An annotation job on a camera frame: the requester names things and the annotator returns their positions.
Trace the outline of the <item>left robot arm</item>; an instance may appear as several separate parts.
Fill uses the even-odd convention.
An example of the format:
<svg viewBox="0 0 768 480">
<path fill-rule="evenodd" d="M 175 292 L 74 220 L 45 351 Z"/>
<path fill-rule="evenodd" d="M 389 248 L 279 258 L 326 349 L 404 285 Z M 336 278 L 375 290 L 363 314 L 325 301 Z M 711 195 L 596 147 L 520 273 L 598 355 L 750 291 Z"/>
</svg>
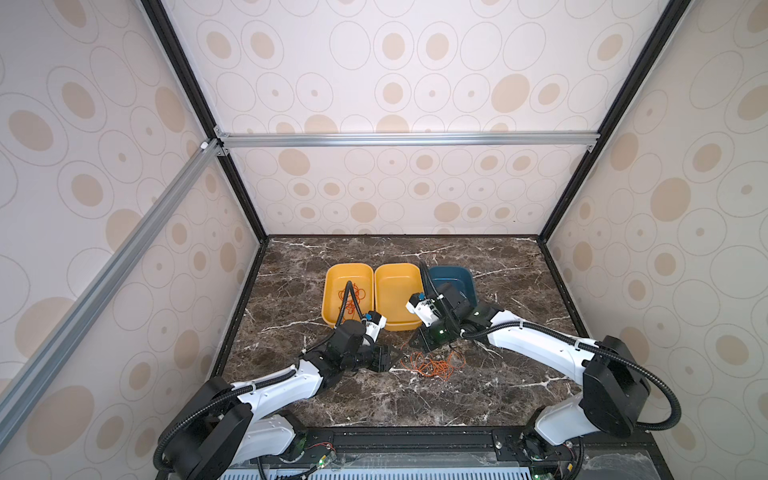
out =
<svg viewBox="0 0 768 480">
<path fill-rule="evenodd" d="M 235 383 L 206 381 L 159 435 L 154 467 L 180 479 L 218 479 L 235 464 L 301 447 L 303 427 L 285 407 L 332 388 L 348 372 L 390 370 L 398 353 L 377 342 L 386 324 L 371 311 L 334 327 L 283 370 Z"/>
</svg>

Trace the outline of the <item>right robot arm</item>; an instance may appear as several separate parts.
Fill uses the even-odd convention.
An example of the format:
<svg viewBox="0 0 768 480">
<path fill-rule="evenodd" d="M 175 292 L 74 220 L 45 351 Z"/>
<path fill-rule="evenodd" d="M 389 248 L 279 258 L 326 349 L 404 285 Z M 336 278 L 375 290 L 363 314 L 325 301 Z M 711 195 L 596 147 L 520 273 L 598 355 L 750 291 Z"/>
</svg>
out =
<svg viewBox="0 0 768 480">
<path fill-rule="evenodd" d="M 495 303 L 472 306 L 451 285 L 413 294 L 406 308 L 421 320 L 418 332 L 428 351 L 458 339 L 478 341 L 531 358 L 580 387 L 576 395 L 537 409 L 528 420 L 521 441 L 531 455 L 595 432 L 627 438 L 636 429 L 666 431 L 682 418 L 672 389 L 637 364 L 616 337 L 571 336 Z"/>
</svg>

